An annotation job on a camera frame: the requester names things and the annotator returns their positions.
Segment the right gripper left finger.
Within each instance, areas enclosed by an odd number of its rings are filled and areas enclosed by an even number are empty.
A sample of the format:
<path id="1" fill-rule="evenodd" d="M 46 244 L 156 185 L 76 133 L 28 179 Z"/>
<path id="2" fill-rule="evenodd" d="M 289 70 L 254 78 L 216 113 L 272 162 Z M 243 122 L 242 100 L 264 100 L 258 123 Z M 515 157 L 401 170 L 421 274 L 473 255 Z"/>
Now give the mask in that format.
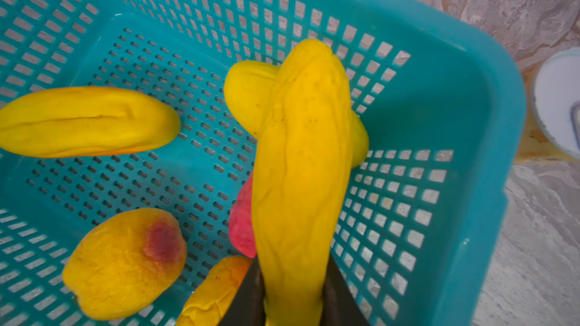
<path id="1" fill-rule="evenodd" d="M 264 326 L 264 295 L 261 267 L 258 258 L 254 258 L 233 302 L 219 325 Z"/>

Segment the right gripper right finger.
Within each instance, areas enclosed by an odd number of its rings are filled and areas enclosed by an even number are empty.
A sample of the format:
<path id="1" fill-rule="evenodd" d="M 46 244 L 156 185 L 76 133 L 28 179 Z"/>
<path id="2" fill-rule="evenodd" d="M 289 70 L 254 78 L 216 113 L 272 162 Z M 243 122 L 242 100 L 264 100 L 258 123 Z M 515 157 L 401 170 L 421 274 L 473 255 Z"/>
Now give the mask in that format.
<path id="1" fill-rule="evenodd" d="M 323 288 L 321 325 L 364 326 L 368 321 L 357 306 L 334 257 L 329 257 Z"/>

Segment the yellow lemon fruit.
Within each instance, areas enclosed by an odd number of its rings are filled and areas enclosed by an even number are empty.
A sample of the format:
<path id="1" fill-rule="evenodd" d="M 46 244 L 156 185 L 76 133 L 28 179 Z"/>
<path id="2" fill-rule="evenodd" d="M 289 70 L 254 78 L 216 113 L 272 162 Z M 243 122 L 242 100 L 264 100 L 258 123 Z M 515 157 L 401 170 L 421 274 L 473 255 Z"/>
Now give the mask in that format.
<path id="1" fill-rule="evenodd" d="M 233 302 L 251 264 L 251 259 L 242 256 L 222 259 L 184 304 L 176 326 L 218 325 Z"/>

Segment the pink red fruit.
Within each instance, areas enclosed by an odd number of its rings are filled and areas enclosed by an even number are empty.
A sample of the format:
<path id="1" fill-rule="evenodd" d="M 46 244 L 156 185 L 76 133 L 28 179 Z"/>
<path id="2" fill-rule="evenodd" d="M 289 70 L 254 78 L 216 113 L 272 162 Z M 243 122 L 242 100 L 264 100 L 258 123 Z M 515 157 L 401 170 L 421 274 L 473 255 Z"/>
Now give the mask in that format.
<path id="1" fill-rule="evenodd" d="M 230 242 L 241 254 L 249 258 L 257 255 L 255 234 L 252 227 L 253 173 L 241 188 L 234 202 L 229 220 Z"/>

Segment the peach fruit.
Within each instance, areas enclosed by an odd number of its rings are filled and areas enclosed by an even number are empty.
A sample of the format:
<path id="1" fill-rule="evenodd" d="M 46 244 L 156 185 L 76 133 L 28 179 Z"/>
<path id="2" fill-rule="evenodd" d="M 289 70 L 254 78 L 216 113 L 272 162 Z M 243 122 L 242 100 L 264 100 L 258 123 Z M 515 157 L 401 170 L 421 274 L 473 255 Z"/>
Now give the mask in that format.
<path id="1" fill-rule="evenodd" d="M 70 256 L 63 282 L 87 317 L 126 318 L 172 286 L 186 258 L 177 219 L 158 208 L 141 208 L 92 229 Z"/>

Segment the yellow banana fruit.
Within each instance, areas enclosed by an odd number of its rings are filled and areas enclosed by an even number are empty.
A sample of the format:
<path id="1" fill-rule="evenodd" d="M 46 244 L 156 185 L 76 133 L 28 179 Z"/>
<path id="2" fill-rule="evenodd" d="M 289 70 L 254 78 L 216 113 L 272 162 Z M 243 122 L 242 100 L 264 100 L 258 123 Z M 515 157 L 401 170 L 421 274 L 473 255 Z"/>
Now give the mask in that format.
<path id="1" fill-rule="evenodd" d="M 275 79 L 253 172 L 252 223 L 268 325 L 317 325 L 350 177 L 350 89 L 341 61 L 300 42 Z"/>

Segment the smooth yellow mango fruit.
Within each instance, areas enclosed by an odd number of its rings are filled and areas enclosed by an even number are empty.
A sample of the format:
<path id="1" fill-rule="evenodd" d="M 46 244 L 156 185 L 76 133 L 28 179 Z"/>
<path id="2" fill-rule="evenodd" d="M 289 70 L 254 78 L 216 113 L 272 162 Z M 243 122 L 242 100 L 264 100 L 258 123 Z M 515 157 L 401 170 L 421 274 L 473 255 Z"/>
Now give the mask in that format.
<path id="1" fill-rule="evenodd" d="M 348 78 L 331 56 L 281 67 L 246 60 L 224 84 L 226 105 L 258 140 L 256 171 L 268 161 L 282 174 L 330 165 L 346 174 L 361 165 L 369 135 L 347 101 Z"/>

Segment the ridged yellow-orange fruit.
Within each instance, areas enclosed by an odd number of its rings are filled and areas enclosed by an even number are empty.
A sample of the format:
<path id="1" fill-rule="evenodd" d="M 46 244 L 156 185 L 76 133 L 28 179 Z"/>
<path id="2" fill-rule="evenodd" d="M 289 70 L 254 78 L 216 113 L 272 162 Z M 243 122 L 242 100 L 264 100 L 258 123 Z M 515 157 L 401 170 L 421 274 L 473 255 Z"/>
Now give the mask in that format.
<path id="1" fill-rule="evenodd" d="M 1 148 L 34 158 L 145 152 L 171 143 L 180 130 L 172 107 L 123 88 L 48 89 L 1 110 Z"/>

